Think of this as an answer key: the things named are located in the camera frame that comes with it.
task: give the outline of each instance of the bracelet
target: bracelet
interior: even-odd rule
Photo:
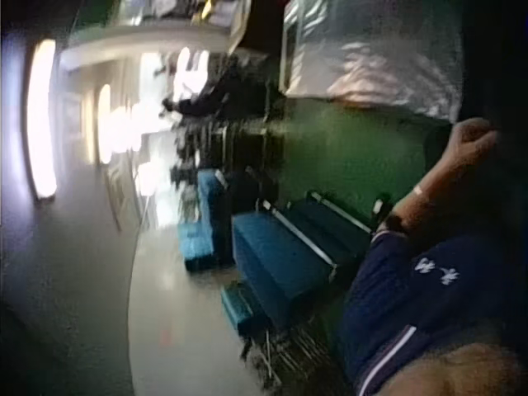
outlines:
[[[419,184],[416,184],[415,187],[412,189],[412,191],[414,192],[414,194],[416,194],[416,196],[419,196],[419,197],[423,198],[423,200],[427,204],[431,204],[431,200],[429,199],[427,194],[425,192],[423,192],[423,190],[422,190],[422,188],[420,187]]]
[[[412,189],[414,191],[414,193],[417,195],[417,196],[422,196],[423,195],[423,190],[422,188],[420,187],[420,185],[416,184],[415,187]]]

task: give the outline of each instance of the plastic sheet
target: plastic sheet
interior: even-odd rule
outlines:
[[[286,95],[456,120],[462,86],[456,7],[432,0],[292,0],[283,41]]]

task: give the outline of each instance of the white stripe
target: white stripe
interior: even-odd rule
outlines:
[[[330,202],[329,200],[325,200],[321,195],[319,195],[317,192],[312,192],[311,193],[311,196],[317,200],[318,202],[322,203],[323,205],[325,205],[326,207],[328,207],[329,209],[333,210],[334,212],[336,212],[338,215],[340,215],[342,218],[344,219],[347,219],[348,221],[350,221],[352,224],[354,224],[357,228],[359,229],[362,229],[363,231],[365,231],[366,233],[370,233],[370,231],[372,231],[370,229],[370,227],[367,227],[366,225],[364,225],[361,221],[359,221],[358,219],[355,219],[354,217],[352,217],[351,215],[349,215],[347,212],[345,212],[343,209],[341,209],[339,206],[336,206],[334,205],[332,202]]]
[[[216,176],[216,179],[220,182],[220,184],[222,185],[224,190],[227,190],[229,188],[229,184],[228,184],[227,180],[225,180],[225,176],[222,173],[222,171],[217,169],[216,172],[214,173],[214,175]]]
[[[312,250],[321,257],[331,268],[336,269],[337,264],[325,253],[318,245],[316,245],[310,238],[308,238],[304,233],[295,227],[286,217],[282,215],[277,209],[271,207],[271,214],[274,215],[283,225],[291,231],[297,238],[306,243]]]
[[[374,243],[376,239],[378,239],[381,235],[385,235],[386,233],[390,233],[391,235],[395,235],[397,237],[401,237],[404,239],[407,239],[407,235],[404,233],[397,233],[396,231],[391,231],[390,229],[384,229],[383,231],[379,231],[370,241],[370,244]]]
[[[415,332],[416,332],[416,328],[414,326],[411,326],[407,330],[405,335],[402,337],[402,339],[399,340],[399,342],[387,353],[387,355],[385,355],[385,357],[381,361],[379,361],[379,363],[376,366],[374,366],[372,371],[367,375],[365,382],[363,382],[363,386],[361,386],[361,390],[358,396],[365,395],[365,391],[367,387],[369,386],[369,383],[371,382],[371,380],[375,377],[376,374],[378,374],[378,372],[383,368],[383,366],[386,365],[387,362],[390,361],[390,359],[394,355],[396,355],[396,353],[400,349],[402,349],[402,347],[407,343],[407,341],[409,341],[409,339],[413,336]]]

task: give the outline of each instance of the blue seat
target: blue seat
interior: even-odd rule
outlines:
[[[319,241],[337,264],[360,261],[369,247],[370,235],[365,230],[314,200],[295,202],[288,212],[294,224],[297,221],[303,232]]]
[[[240,337],[256,337],[269,327],[269,318],[245,283],[225,286],[220,295],[224,311]]]
[[[277,219],[266,213],[233,217],[238,269],[278,329],[309,310],[332,268]]]
[[[247,173],[228,175],[229,190],[219,181],[216,173],[214,169],[198,172],[200,221],[178,226],[181,253],[188,271],[233,264],[232,209],[240,203],[235,209],[254,210],[258,198],[258,183]]]
[[[177,233],[188,271],[202,271],[217,265],[217,257],[210,238],[204,234],[202,223],[179,224]]]
[[[198,172],[197,190],[200,221],[179,224],[177,228],[180,251],[188,271],[203,271],[231,261],[229,209],[225,204],[225,189],[216,178],[215,170]]]

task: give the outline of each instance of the green wall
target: green wall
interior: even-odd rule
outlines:
[[[119,2],[120,0],[84,0],[75,20],[73,31],[94,25],[105,25]]]
[[[296,101],[280,126],[285,136],[280,200],[315,189],[370,215],[379,193],[397,200],[419,181],[427,167],[426,141],[446,130],[448,124],[425,117]]]

